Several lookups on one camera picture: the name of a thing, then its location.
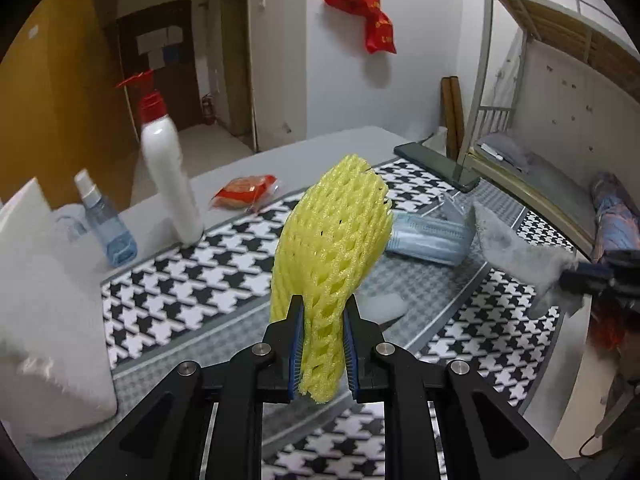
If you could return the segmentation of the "grey cloth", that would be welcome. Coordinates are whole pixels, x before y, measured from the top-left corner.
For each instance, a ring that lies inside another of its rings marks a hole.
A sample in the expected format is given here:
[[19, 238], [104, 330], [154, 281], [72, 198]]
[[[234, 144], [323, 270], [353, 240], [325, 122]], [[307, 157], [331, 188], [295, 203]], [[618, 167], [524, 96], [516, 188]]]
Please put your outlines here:
[[558, 246], [532, 245], [482, 205], [473, 203], [476, 234], [486, 261], [519, 282], [533, 286], [535, 298], [528, 308], [529, 318], [541, 318], [552, 307], [568, 316], [582, 308], [582, 294], [564, 292], [563, 271], [576, 270], [584, 258]]

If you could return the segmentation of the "yellow foam fruit net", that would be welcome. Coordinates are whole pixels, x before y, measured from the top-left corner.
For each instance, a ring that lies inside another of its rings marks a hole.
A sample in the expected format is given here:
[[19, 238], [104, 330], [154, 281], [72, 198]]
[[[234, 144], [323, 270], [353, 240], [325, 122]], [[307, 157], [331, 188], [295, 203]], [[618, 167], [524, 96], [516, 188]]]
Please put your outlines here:
[[305, 338], [297, 391], [319, 404], [345, 370], [346, 301], [384, 252], [394, 216], [384, 180], [362, 157], [344, 157], [308, 188], [286, 220], [274, 256], [270, 320], [303, 297]]

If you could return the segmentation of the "blue face mask stack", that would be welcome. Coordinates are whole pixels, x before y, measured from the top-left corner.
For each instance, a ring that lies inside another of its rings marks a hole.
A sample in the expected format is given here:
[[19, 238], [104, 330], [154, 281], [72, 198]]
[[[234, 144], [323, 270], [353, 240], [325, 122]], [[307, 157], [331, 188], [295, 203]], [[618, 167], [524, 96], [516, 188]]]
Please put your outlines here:
[[443, 266], [462, 263], [475, 237], [474, 212], [449, 196], [440, 201], [438, 211], [442, 217], [394, 214], [386, 252]]

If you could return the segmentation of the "houndstooth table mat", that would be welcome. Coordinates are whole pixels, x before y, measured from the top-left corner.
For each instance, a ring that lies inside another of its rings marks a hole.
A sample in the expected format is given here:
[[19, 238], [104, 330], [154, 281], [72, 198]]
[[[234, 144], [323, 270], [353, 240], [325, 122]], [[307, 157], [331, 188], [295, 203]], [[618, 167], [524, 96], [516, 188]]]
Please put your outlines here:
[[349, 217], [322, 203], [359, 188], [347, 157], [312, 186], [283, 229], [264, 338], [226, 362], [177, 365], [74, 470], [77, 479], [256, 479], [262, 408], [346, 379], [361, 405], [384, 408], [382, 436], [363, 424], [329, 448], [293, 448], [304, 471], [349, 478], [570, 479], [574, 471], [511, 405], [536, 366], [540, 323], [521, 280], [497, 271], [448, 333], [444, 365], [387, 340], [354, 291], [390, 234], [390, 211]]

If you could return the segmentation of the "red snack packet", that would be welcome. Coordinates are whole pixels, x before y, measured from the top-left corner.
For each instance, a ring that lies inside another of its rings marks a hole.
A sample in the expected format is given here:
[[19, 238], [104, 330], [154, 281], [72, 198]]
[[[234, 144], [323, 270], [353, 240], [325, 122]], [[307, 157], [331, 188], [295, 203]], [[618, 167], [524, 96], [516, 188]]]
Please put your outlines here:
[[277, 191], [273, 174], [239, 177], [223, 186], [210, 200], [210, 208], [255, 210]]

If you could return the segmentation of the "metal bunk bed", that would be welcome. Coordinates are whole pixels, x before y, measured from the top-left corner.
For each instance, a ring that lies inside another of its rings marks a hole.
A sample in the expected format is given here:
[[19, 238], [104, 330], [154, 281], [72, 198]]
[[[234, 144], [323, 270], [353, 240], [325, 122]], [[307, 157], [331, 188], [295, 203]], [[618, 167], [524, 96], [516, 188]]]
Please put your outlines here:
[[459, 162], [589, 254], [596, 175], [639, 193], [638, 44], [608, 0], [462, 3], [473, 79]]

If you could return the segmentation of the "black smartphone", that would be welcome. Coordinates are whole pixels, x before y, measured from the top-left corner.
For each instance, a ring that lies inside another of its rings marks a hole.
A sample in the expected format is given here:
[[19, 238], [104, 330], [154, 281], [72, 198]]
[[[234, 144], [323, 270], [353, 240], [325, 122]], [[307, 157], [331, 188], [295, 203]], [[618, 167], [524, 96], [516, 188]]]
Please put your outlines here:
[[460, 192], [469, 193], [480, 184], [477, 172], [422, 144], [410, 142], [397, 145], [394, 154], [441, 178]]

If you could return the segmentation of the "blue spray bottle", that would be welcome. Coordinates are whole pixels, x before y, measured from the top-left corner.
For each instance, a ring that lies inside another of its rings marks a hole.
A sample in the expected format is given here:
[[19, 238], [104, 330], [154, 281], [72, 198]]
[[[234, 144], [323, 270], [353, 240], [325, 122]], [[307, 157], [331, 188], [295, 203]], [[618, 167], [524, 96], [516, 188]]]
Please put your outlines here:
[[77, 191], [85, 207], [91, 231], [99, 241], [113, 268], [128, 263], [138, 254], [138, 246], [116, 208], [93, 182], [87, 169], [74, 177]]

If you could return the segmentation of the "white pump lotion bottle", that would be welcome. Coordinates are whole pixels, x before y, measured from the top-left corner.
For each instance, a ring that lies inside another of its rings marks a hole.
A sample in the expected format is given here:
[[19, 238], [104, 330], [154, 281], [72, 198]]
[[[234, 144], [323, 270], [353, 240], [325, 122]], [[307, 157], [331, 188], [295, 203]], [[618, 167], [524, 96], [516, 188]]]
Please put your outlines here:
[[117, 85], [118, 88], [130, 86], [141, 91], [138, 102], [140, 140], [149, 174], [178, 239], [183, 245], [193, 245], [203, 235], [204, 222], [183, 167], [177, 127], [168, 114], [160, 90], [155, 87], [154, 70], [134, 74]]

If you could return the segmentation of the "white foam box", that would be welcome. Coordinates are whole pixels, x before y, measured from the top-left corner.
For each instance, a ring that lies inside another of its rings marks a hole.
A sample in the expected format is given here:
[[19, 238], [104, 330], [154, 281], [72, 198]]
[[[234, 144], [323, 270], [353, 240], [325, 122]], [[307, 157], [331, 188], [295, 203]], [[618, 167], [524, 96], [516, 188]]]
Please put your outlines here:
[[116, 411], [99, 275], [29, 180], [1, 209], [1, 418], [49, 439]]

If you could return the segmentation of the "wooden sticks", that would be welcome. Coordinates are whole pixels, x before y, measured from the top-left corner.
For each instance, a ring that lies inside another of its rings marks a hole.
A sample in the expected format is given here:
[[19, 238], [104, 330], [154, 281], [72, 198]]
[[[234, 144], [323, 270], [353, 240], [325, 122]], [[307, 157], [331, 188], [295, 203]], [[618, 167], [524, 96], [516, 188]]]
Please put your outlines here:
[[446, 155], [457, 160], [464, 139], [462, 96], [457, 76], [444, 77], [440, 81], [440, 102], [444, 126], [447, 128]]

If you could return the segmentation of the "red fire extinguisher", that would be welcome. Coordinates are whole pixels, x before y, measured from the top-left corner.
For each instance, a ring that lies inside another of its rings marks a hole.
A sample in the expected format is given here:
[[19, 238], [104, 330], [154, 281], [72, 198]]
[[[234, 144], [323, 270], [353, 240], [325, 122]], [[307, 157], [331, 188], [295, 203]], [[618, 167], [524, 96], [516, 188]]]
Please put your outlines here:
[[213, 125], [216, 122], [216, 107], [214, 98], [210, 93], [202, 96], [201, 108], [203, 113], [203, 122], [206, 125]]

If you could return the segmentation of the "wooden wardrobe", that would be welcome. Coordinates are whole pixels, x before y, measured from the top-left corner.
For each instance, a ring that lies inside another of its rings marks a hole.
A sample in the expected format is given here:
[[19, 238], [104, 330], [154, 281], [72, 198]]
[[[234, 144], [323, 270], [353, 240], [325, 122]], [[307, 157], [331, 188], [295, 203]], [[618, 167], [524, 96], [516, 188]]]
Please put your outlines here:
[[1, 59], [1, 198], [37, 179], [53, 208], [88, 170], [130, 204], [138, 142], [116, 38], [117, 0], [40, 0]]

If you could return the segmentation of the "dark brown door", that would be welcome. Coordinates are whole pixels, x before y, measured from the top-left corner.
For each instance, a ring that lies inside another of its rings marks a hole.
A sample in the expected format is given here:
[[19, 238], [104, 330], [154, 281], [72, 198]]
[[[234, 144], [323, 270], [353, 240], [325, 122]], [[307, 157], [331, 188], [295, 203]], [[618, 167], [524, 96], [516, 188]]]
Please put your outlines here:
[[192, 35], [192, 1], [174, 0], [116, 21], [120, 62], [126, 78], [152, 70], [178, 130], [202, 121]]

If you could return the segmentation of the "red hanging bag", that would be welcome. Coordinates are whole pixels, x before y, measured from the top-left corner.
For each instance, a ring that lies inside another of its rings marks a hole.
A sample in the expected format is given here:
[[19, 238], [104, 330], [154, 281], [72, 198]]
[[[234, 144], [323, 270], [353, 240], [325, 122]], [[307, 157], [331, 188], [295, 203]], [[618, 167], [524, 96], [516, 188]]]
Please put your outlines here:
[[364, 21], [364, 46], [369, 54], [386, 52], [396, 54], [394, 26], [382, 11], [381, 0], [324, 0], [331, 8]]

